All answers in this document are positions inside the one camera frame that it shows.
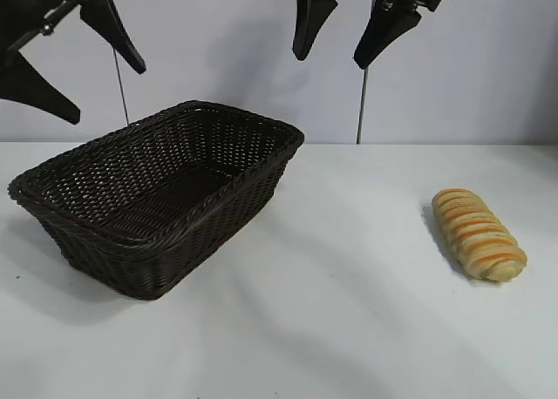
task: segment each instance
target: bread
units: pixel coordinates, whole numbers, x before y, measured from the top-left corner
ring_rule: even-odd
[[[510,281],[527,265],[517,240],[475,193],[446,189],[436,194],[432,207],[449,247],[471,277]]]

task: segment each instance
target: metal rod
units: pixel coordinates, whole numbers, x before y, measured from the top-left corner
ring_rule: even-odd
[[[357,145],[363,142],[363,124],[364,124],[364,110],[366,107],[366,86],[368,85],[368,68],[364,70],[363,75],[363,90],[360,95],[360,113],[358,114],[358,131],[357,131]]]

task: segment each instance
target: gray screw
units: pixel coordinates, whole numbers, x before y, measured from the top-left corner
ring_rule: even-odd
[[[382,8],[385,11],[389,11],[393,8],[393,3],[391,1],[384,1],[384,3],[382,4]]]

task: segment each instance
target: wicker basket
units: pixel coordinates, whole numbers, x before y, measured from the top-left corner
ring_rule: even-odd
[[[191,101],[58,155],[9,192],[73,267],[154,300],[254,218],[303,139],[283,122]]]

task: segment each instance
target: thin metal pole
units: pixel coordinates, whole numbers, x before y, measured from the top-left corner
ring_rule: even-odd
[[[357,132],[357,145],[360,145],[363,140],[363,123],[364,123],[364,108],[366,106],[366,85],[368,84],[368,68],[364,70],[363,75],[363,90],[360,95],[360,113],[358,114],[358,132]]]
[[[120,64],[119,64],[119,57],[116,54],[116,50],[112,48],[112,53],[114,54],[114,63],[116,64],[116,73],[119,76],[119,87],[120,87],[120,96],[122,97],[122,105],[124,106],[124,115],[126,116],[126,124],[130,125],[130,117],[128,116],[128,106],[126,104],[126,96],[124,95],[124,85],[122,85],[122,75],[120,74]]]

